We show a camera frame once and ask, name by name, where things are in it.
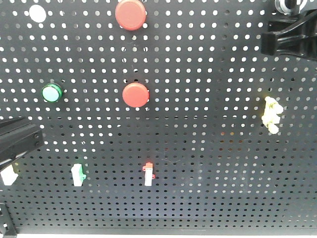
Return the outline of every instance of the red push button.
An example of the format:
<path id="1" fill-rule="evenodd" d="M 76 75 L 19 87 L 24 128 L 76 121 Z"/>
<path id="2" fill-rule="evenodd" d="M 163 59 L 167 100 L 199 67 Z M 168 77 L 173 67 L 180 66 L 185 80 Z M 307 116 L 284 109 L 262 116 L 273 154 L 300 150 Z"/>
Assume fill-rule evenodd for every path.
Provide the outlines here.
<path id="1" fill-rule="evenodd" d="M 130 107 L 139 108 L 148 102 L 150 94 L 143 84 L 130 83 L 123 89 L 122 97 L 124 102 Z"/>
<path id="2" fill-rule="evenodd" d="M 115 9 L 115 18 L 124 29 L 135 31 L 145 22 L 146 11 L 138 0 L 122 0 Z"/>

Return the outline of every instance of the white plastic part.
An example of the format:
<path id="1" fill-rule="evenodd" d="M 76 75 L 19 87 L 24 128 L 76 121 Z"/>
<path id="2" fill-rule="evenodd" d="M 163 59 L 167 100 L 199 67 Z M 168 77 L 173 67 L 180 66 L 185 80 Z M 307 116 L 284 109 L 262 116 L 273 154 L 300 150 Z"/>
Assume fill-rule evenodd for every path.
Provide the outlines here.
<path id="1" fill-rule="evenodd" d="M 155 175 L 153 175 L 153 164 L 146 163 L 146 165 L 143 166 L 143 171 L 145 172 L 144 186 L 152 186 L 152 180 L 155 179 Z"/>
<path id="2" fill-rule="evenodd" d="M 269 132 L 277 134 L 279 129 L 275 124 L 279 124 L 281 119 L 277 114 L 283 113 L 284 109 L 274 98 L 266 97 L 265 101 L 266 104 L 262 122 L 268 128 Z"/>
<path id="3" fill-rule="evenodd" d="M 152 186 L 153 169 L 145 169 L 144 186 Z"/>
<path id="4" fill-rule="evenodd" d="M 83 174 L 83 168 L 81 164 L 74 164 L 71 168 L 71 173 L 73 176 L 74 187 L 81 187 L 86 175 Z"/>
<path id="5" fill-rule="evenodd" d="M 4 170 L 2 170 L 0 174 L 5 186 L 11 186 L 18 177 L 18 174 L 14 172 L 12 165 L 9 165 Z"/>

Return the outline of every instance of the green indicator light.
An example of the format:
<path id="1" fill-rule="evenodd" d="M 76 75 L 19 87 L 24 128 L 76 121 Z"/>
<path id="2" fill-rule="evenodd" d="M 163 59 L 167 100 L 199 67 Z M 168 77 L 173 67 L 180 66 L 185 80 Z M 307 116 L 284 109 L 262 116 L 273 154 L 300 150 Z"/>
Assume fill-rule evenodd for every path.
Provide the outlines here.
<path id="1" fill-rule="evenodd" d="M 46 101 L 55 103 L 63 96 L 63 90 L 56 83 L 48 83 L 42 88 L 42 96 Z"/>

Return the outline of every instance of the black plastic clip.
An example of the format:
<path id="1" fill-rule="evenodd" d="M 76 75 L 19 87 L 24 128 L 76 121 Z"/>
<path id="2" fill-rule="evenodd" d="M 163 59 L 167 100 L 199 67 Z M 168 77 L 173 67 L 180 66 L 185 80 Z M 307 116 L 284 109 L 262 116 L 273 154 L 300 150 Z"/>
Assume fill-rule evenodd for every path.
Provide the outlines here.
<path id="1" fill-rule="evenodd" d="M 0 121 L 0 171 L 43 145 L 40 128 L 27 118 Z"/>
<path id="2" fill-rule="evenodd" d="M 292 55 L 317 61 L 317 10 L 268 23 L 262 33 L 261 52 L 265 55 Z"/>

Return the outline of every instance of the yellow terminal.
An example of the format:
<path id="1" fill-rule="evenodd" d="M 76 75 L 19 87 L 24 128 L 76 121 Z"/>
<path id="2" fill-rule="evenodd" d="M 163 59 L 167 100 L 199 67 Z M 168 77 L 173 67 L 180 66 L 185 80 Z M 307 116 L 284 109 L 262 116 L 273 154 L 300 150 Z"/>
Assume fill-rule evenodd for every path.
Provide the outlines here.
<path id="1" fill-rule="evenodd" d="M 277 134 L 279 129 L 275 124 L 279 124 L 281 117 L 277 114 L 283 113 L 284 109 L 279 103 L 271 97 L 265 98 L 265 110 L 262 116 L 263 124 L 268 128 L 272 134 Z"/>

